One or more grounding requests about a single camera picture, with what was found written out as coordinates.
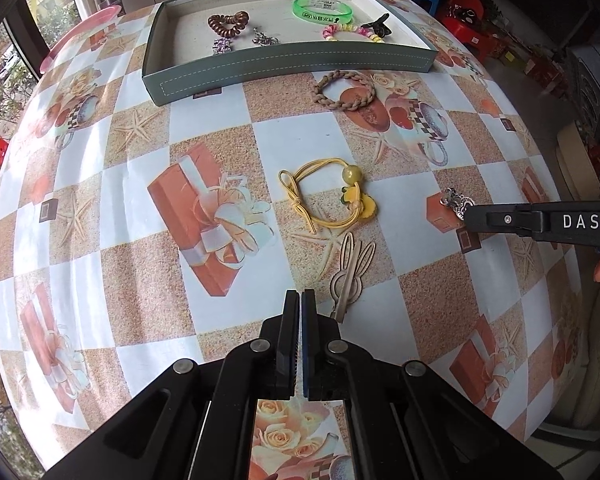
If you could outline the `silver heart pendant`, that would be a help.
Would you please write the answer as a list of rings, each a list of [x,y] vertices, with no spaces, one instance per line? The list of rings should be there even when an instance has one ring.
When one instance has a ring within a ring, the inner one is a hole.
[[[256,46],[269,47],[269,46],[276,46],[276,44],[279,44],[279,40],[277,38],[265,35],[265,33],[262,32],[262,30],[258,29],[257,27],[253,27],[252,32],[253,32],[253,37],[252,37],[251,41]]]

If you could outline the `red plastic chair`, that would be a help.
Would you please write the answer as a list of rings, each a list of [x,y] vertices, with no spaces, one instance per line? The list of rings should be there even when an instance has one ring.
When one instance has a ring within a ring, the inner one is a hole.
[[[483,27],[484,9],[480,0],[449,0],[437,10],[437,20],[469,50],[486,56],[492,37]]]

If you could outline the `black hair claw clip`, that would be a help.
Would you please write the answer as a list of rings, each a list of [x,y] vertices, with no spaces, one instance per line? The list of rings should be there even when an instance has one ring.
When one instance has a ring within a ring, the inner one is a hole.
[[[388,18],[388,13],[382,14],[379,18],[376,18],[375,21],[362,24],[360,29],[364,30],[366,35],[373,38],[373,40],[376,38],[378,41],[383,40],[385,37],[392,34],[392,30],[386,25]]]

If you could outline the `patterned tablecloth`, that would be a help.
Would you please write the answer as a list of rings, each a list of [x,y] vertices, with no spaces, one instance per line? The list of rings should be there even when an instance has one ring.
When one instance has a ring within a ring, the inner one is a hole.
[[[469,234],[442,192],[556,200],[524,121],[483,66],[408,0],[424,74],[364,70],[355,112],[316,73],[166,105],[142,78],[148,6],[71,39],[33,91],[0,175],[0,374],[24,445],[50,469],[172,362],[257,336],[289,289],[329,282],[351,232],[376,243],[344,338],[420,359],[514,437],[583,360],[572,247]]]

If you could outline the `silver heart charm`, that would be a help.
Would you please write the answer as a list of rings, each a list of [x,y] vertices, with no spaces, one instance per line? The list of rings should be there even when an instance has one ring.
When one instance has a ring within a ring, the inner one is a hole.
[[[466,211],[476,203],[471,197],[458,192],[455,188],[446,188],[442,192],[440,204],[452,211],[458,220],[464,221]]]

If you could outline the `green translucent bangle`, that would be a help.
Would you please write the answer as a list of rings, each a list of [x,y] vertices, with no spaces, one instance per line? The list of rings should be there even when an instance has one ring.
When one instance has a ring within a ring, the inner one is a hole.
[[[353,10],[339,0],[294,0],[291,12],[296,18],[316,24],[349,24]]]

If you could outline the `pink plastic basin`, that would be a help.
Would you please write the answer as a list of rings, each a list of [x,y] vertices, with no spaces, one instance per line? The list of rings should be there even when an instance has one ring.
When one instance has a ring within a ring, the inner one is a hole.
[[[64,47],[65,44],[76,36],[83,34],[84,32],[88,32],[93,29],[97,25],[105,24],[106,22],[112,20],[122,11],[122,6],[120,4],[114,4],[113,6],[107,6],[105,9],[99,10],[94,14],[90,15],[86,20],[79,22],[76,26],[73,26],[68,32],[62,36],[56,44],[50,49],[50,52],[47,53],[46,57],[42,61],[40,68],[38,71],[41,74],[45,74],[50,70],[50,66],[53,65],[55,58]]]

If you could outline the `grey-green jewelry tray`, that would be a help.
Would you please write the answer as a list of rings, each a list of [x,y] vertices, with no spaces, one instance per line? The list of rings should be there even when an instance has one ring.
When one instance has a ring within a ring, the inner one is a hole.
[[[206,90],[248,80],[316,70],[362,68],[426,73],[437,49],[414,25],[381,0],[339,0],[353,10],[352,24],[362,25],[388,13],[392,34],[379,42],[356,32],[323,36],[321,24],[296,18],[294,0],[168,0],[160,3],[151,25],[142,78],[152,102],[164,105]],[[233,39],[233,51],[214,55],[218,34],[212,15],[245,11],[249,21]],[[276,46],[252,43],[252,29],[279,40]]]

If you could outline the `brown braided hair band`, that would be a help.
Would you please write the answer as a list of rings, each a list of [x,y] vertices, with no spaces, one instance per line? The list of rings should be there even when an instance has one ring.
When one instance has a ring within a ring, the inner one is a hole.
[[[350,101],[332,100],[326,96],[324,90],[330,84],[340,79],[357,82],[362,88],[362,93],[357,94]],[[334,110],[339,110],[340,112],[355,112],[356,110],[360,110],[361,108],[372,104],[374,99],[376,99],[377,92],[373,81],[366,75],[355,72],[354,70],[333,70],[314,84],[311,96],[314,103],[320,104],[332,112]]]

